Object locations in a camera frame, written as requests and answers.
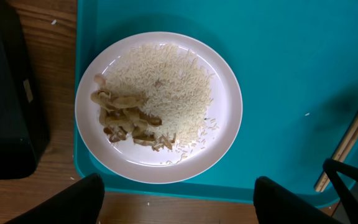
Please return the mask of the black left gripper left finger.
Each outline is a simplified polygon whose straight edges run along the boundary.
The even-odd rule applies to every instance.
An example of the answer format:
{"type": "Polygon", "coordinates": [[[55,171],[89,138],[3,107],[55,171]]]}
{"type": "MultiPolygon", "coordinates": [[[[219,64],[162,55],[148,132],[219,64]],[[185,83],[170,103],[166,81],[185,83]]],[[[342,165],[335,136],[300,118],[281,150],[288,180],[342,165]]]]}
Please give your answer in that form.
{"type": "Polygon", "coordinates": [[[90,174],[8,224],[96,223],[104,200],[104,182],[90,174]]]}

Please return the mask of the pink plate with food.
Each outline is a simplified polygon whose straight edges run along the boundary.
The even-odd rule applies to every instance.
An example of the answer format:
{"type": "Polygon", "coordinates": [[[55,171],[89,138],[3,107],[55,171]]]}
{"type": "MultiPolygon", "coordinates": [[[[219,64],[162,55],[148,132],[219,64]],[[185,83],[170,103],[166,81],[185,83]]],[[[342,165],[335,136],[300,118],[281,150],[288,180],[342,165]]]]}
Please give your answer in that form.
{"type": "Polygon", "coordinates": [[[86,150],[108,174],[117,174],[129,180],[147,184],[171,184],[195,177],[214,166],[232,146],[242,120],[242,95],[238,81],[226,61],[211,47],[182,34],[146,32],[126,37],[102,51],[85,70],[75,97],[75,119],[86,150]],[[200,142],[180,152],[135,145],[132,141],[111,144],[98,121],[99,106],[90,95],[97,89],[93,81],[98,73],[105,73],[116,59],[132,47],[143,44],[176,44],[180,52],[195,53],[200,65],[206,67],[211,80],[211,106],[206,121],[213,124],[202,135],[200,142]]]}

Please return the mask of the rice and meat leftovers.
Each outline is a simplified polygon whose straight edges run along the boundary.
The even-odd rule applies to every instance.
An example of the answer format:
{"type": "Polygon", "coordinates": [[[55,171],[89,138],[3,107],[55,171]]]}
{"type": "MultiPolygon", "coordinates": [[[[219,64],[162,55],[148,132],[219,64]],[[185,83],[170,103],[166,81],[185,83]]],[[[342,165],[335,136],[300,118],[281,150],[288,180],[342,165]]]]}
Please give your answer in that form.
{"type": "Polygon", "coordinates": [[[179,154],[184,161],[205,149],[207,110],[215,74],[191,50],[175,44],[145,44],[118,57],[100,75],[90,95],[99,105],[99,123],[109,142],[131,139],[155,152],[179,154]]]}

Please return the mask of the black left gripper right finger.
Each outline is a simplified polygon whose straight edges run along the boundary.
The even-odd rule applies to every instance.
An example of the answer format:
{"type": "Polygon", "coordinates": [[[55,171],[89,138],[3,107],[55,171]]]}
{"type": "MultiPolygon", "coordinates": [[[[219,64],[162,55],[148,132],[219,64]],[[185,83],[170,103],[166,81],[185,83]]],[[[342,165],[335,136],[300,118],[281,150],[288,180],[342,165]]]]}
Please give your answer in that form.
{"type": "Polygon", "coordinates": [[[259,224],[339,223],[265,176],[255,181],[253,203],[259,224]]]}

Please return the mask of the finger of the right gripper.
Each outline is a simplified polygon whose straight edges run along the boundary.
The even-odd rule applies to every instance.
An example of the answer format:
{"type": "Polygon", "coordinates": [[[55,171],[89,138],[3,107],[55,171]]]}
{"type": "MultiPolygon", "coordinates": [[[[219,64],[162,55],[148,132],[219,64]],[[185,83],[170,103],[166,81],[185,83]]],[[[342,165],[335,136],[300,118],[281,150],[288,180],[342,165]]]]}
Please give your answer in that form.
{"type": "Polygon", "coordinates": [[[349,221],[358,223],[358,201],[339,176],[341,173],[358,182],[358,168],[333,159],[326,159],[323,163],[323,170],[341,199],[349,221]]]}

